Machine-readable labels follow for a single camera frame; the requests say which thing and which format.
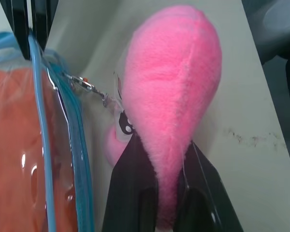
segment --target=clear plastic bag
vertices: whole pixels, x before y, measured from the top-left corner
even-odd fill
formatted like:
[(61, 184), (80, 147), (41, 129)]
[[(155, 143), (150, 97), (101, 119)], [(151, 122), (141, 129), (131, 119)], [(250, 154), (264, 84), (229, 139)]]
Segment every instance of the clear plastic bag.
[(0, 46), (8, 48), (0, 53), (0, 232), (91, 232), (82, 115), (61, 75), (64, 62), (48, 52), (36, 70), (15, 50), (13, 34), (0, 33), (0, 43), (8, 37), (10, 43)]

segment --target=orange fabric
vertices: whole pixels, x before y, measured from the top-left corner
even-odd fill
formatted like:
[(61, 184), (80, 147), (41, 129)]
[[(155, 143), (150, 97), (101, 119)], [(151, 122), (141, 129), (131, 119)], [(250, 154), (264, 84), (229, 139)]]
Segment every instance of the orange fabric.
[[(69, 137), (57, 93), (43, 92), (51, 142), (58, 232), (77, 232)], [(47, 232), (44, 158), (32, 70), (0, 71), (0, 232)]]

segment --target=vinyl pouch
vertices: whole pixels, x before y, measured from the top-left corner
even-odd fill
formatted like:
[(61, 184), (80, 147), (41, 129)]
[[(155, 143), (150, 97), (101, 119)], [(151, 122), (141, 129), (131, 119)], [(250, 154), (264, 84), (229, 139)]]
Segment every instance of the vinyl pouch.
[(81, 103), (64, 60), (29, 42), (32, 61), (0, 33), (0, 232), (93, 232)]

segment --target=plush toy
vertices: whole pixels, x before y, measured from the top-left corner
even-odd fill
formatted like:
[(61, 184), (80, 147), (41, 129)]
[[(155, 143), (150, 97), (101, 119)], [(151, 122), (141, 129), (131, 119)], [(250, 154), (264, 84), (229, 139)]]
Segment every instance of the plush toy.
[(122, 111), (108, 131), (106, 154), (115, 165), (128, 144), (118, 128), (128, 137), (137, 132), (159, 182), (157, 227), (170, 229), (185, 153), (221, 77), (216, 30), (194, 7), (163, 9), (134, 33), (123, 73)]

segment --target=pink plush toy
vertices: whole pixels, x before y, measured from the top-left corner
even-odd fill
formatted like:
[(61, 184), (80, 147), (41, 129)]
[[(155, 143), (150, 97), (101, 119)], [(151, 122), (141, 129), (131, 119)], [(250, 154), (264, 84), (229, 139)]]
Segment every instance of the pink plush toy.
[[(191, 6), (163, 9), (133, 35), (121, 93), (129, 119), (125, 132), (137, 131), (157, 174), (160, 229), (173, 226), (183, 159), (220, 77), (216, 30)], [(111, 164), (116, 164), (126, 145), (112, 127), (106, 139)]]

